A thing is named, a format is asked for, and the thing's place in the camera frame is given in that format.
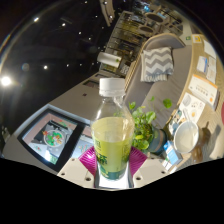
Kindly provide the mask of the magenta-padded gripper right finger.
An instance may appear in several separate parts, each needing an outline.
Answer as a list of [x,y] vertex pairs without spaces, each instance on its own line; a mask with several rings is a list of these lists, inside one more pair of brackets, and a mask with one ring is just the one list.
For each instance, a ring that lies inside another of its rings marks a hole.
[[131,149],[129,169],[134,188],[140,188],[167,175],[159,159],[149,159],[136,148]]

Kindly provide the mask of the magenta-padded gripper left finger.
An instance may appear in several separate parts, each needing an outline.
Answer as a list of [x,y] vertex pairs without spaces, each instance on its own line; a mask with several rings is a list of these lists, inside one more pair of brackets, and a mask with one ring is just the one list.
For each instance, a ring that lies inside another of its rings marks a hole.
[[93,147],[90,147],[78,158],[70,158],[58,176],[84,188],[95,187],[97,159]]

